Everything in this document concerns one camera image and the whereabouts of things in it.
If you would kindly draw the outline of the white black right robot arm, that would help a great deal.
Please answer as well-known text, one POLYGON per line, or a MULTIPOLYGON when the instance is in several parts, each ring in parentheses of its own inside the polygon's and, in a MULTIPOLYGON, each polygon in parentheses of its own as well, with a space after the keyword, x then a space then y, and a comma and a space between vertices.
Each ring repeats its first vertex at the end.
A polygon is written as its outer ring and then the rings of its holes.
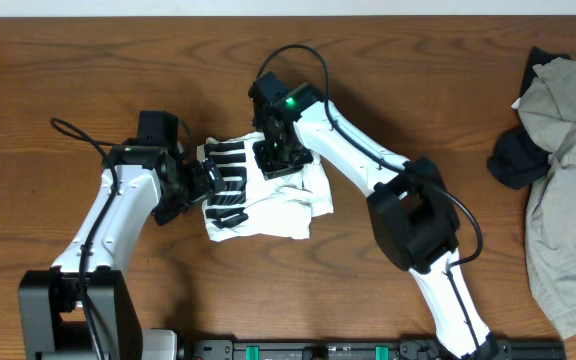
POLYGON ((289 88, 273 73, 248 92, 254 146, 265 179, 297 173, 322 156, 365 196, 374 238, 384 255, 417 283, 439 343, 458 359, 503 359, 505 350, 479 316, 462 275, 457 213, 435 164, 410 161, 376 143, 310 84, 289 88))

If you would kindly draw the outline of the black crumpled garment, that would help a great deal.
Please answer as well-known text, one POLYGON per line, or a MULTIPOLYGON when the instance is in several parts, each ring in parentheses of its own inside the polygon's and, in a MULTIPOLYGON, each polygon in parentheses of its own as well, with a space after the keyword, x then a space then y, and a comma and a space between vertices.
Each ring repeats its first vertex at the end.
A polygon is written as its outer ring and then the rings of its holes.
MULTIPOLYGON (((522 97, 537 77, 533 67, 545 65, 554 59, 571 60, 566 53, 551 53, 533 46, 528 54, 519 97, 522 97)), ((537 146, 526 129, 518 127, 505 131, 497 140, 487 168, 491 175, 504 186, 519 190, 544 177, 550 168, 549 153, 537 146)))

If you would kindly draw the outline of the grey crumpled garment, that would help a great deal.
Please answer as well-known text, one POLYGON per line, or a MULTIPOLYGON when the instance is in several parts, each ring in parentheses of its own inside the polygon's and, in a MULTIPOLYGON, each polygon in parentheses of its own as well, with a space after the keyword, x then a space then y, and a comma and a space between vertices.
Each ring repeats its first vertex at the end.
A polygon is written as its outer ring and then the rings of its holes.
POLYGON ((531 187, 525 214, 530 290, 558 334, 576 335, 576 61, 534 66, 516 110, 547 154, 547 173, 531 187))

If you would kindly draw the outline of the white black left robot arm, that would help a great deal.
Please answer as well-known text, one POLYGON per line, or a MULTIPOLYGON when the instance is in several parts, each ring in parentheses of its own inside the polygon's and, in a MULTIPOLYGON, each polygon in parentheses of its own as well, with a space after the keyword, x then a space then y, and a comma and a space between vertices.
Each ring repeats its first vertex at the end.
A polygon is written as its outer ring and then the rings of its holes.
POLYGON ((148 218, 164 225, 225 185, 211 158, 189 160, 179 141, 188 126, 166 111, 143 111, 121 143, 93 139, 59 118, 58 132, 92 145, 101 184, 77 234, 47 270, 18 287, 28 359, 180 359, 179 336, 140 325, 126 273, 148 218))

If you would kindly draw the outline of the white t-shirt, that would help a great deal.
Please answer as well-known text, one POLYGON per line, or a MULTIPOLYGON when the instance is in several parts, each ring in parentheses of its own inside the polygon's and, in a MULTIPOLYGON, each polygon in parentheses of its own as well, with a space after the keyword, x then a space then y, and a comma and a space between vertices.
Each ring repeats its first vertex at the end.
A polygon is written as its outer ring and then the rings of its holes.
POLYGON ((252 132, 197 147, 197 158, 212 158, 226 188, 202 203, 209 238, 270 235, 296 240, 310 236, 314 217, 334 212, 328 177, 320 157, 296 173, 267 180, 257 165, 253 147, 264 136, 252 132))

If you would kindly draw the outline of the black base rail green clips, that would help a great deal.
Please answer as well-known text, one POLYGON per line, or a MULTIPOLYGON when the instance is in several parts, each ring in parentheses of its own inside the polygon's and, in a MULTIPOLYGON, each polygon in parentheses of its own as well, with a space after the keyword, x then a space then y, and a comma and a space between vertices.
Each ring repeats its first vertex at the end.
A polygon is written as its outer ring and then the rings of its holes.
MULTIPOLYGON (((185 343, 171 330, 143 333, 144 359, 162 360, 447 360, 455 356, 434 339, 394 342, 244 342, 208 339, 185 343)), ((493 338, 467 359, 566 360, 556 341, 509 341, 493 338)))

